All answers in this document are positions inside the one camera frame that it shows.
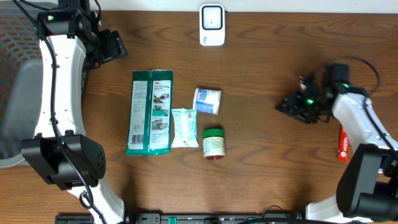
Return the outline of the red snack stick packet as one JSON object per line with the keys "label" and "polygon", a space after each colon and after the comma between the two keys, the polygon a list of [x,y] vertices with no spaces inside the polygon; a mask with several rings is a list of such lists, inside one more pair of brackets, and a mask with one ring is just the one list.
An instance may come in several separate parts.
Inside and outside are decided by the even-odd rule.
{"label": "red snack stick packet", "polygon": [[345,129],[341,126],[338,146],[338,159],[342,162],[348,161],[349,139]]}

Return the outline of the green wipes large package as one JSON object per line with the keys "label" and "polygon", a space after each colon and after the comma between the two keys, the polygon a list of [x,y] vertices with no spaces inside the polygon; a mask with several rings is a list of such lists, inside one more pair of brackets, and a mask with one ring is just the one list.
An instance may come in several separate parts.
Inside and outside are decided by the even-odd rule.
{"label": "green wipes large package", "polygon": [[127,156],[156,156],[170,152],[173,77],[172,70],[132,73]]}

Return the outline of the green lid jar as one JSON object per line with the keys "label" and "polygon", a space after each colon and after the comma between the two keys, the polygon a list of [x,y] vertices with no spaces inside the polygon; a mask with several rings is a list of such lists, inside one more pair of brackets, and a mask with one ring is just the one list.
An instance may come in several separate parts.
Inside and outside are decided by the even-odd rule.
{"label": "green lid jar", "polygon": [[224,131],[206,129],[203,132],[203,157],[209,160],[222,159],[225,156]]}

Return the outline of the white blue round tub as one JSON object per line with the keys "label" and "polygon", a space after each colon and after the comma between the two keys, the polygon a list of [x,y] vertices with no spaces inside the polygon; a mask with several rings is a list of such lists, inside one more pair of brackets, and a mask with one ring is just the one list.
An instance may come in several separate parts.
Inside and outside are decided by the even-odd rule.
{"label": "white blue round tub", "polygon": [[196,88],[193,96],[193,109],[198,112],[217,115],[219,113],[220,101],[220,90]]}

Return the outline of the light green wipes pack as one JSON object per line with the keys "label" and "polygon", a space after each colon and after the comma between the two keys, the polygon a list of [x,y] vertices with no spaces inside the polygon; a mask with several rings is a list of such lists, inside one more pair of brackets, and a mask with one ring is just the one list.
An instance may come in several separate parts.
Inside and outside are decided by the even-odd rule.
{"label": "light green wipes pack", "polygon": [[174,140],[172,148],[199,147],[197,140],[197,111],[193,109],[172,109],[174,118]]}

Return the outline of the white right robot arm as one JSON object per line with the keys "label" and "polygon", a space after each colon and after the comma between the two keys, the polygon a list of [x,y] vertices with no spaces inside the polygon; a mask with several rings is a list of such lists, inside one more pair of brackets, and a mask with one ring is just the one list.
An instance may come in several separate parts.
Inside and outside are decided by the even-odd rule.
{"label": "white right robot arm", "polygon": [[354,154],[336,194],[306,206],[305,218],[332,223],[397,221],[397,141],[386,131],[364,88],[339,85],[327,101],[294,91],[276,110],[303,123],[330,114],[342,125]]}

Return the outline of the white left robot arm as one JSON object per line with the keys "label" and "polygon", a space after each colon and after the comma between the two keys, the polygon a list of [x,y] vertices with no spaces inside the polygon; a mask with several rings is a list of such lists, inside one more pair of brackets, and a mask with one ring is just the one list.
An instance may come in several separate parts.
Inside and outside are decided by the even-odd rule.
{"label": "white left robot arm", "polygon": [[100,30],[99,12],[87,1],[60,1],[32,21],[43,63],[40,113],[23,158],[49,185],[77,197],[90,223],[133,223],[123,199],[106,180],[103,147],[86,136],[81,99],[83,74],[124,57],[116,31]]}

